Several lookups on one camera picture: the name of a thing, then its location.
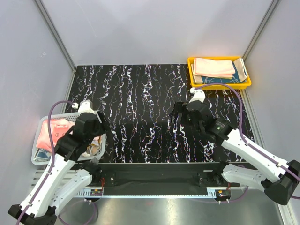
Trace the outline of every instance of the black marble tabletop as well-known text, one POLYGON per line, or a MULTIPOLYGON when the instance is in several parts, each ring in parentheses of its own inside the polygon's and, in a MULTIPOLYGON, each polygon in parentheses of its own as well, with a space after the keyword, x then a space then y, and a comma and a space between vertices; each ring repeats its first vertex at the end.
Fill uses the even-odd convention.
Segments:
MULTIPOLYGON (((237 126, 239 102, 229 90, 205 91, 211 113, 237 126)), ((187 65, 78 66, 69 100, 91 100, 112 129, 101 162, 241 161, 235 153, 171 123, 175 102, 190 99, 187 65)), ((243 133, 254 140, 244 109, 243 133)))

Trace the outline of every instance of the white wall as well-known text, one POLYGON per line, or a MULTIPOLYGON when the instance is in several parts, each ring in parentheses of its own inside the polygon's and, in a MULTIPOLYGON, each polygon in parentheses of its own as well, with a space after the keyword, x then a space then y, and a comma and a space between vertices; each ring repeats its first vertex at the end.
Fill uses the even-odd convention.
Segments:
POLYGON ((76 65, 243 55, 271 0, 43 0, 76 65))
MULTIPOLYGON (((270 152, 288 161, 300 161, 299 11, 300 1, 281 1, 246 62, 263 140, 270 152)), ((300 187, 295 195, 300 196, 300 187)), ((298 215, 300 200, 292 204, 298 215)))
POLYGON ((38 122, 64 98, 72 73, 33 0, 1 1, 0 31, 0 224, 11 225, 8 209, 26 197, 35 172, 38 122))

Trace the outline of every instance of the yellow basket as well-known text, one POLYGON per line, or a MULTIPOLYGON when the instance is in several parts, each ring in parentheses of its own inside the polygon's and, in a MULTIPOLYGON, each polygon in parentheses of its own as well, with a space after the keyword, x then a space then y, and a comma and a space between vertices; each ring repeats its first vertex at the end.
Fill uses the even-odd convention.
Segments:
MULTIPOLYGON (((210 59, 210 60, 235 61, 235 60, 239 59, 240 57, 203 57, 203 58, 210 59)), ((191 86, 197 88, 197 87, 201 87, 201 86, 205 85, 205 84, 195 84, 194 83, 193 72, 192 72, 192 64, 194 63, 194 57, 188 58, 187 62, 188 62, 189 76, 191 79, 191 86)), ((250 76, 248 76, 247 80, 244 83, 229 83, 227 85, 232 87, 233 89, 246 89, 246 87, 251 86, 251 84, 252 84, 252 82, 251 82, 250 76)), ((209 87, 203 88, 203 90, 225 90, 225 89, 228 89, 228 88, 221 86, 221 85, 214 85, 214 86, 209 86, 209 87)))

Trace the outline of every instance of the pink clothing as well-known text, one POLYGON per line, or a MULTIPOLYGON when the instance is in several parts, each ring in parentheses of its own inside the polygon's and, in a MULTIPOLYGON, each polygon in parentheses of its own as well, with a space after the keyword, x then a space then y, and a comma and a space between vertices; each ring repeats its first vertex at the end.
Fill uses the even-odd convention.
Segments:
MULTIPOLYGON (((66 119, 51 120, 50 128, 51 128, 51 135, 52 135, 54 146, 56 146, 58 139, 64 136, 65 133, 74 124, 75 124, 74 122, 68 121, 66 119)), ((39 149, 45 149, 49 152, 52 152, 49 133, 48 133, 47 120, 43 121, 41 133, 38 137, 36 147, 39 149)))
POLYGON ((232 78, 235 74, 233 62, 230 60, 194 59, 194 75, 207 77, 232 78))

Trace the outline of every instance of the white laundry basket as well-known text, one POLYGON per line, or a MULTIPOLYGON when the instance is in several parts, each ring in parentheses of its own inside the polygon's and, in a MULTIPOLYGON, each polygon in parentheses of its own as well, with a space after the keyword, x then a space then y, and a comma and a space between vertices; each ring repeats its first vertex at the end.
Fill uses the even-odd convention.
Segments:
MULTIPOLYGON (((76 121, 76 118, 79 116, 79 113, 78 112, 72 112, 72 113, 65 113, 65 114, 57 114, 57 115, 52 115, 51 116, 51 119, 66 119, 68 121, 73 121, 75 122, 76 121)), ((38 141, 38 137, 39 137, 39 134, 41 133, 41 129, 42 129, 42 124, 43 124, 43 121, 47 120, 48 119, 48 116, 45 116, 43 117, 39 124, 38 124, 38 128, 37 128, 37 132, 36 132, 36 136, 34 138, 34 143, 33 143, 33 147, 32 147, 32 155, 31 155, 31 161, 33 164, 35 165, 46 165, 49 163, 50 159, 48 160, 38 160, 36 159, 36 154, 41 150, 41 151, 45 151, 46 150, 43 150, 43 149, 38 149, 36 147, 37 145, 37 141, 38 141)), ((93 158, 97 158, 98 160, 103 156, 104 152, 105 152, 105 143, 106 143, 106 134, 103 134, 102 135, 102 139, 101 139, 101 146, 100 146, 100 150, 97 152, 96 155, 94 156, 90 156, 90 157, 84 157, 84 156, 80 156, 79 157, 79 161, 83 161, 83 160, 90 160, 90 159, 93 159, 93 158)))

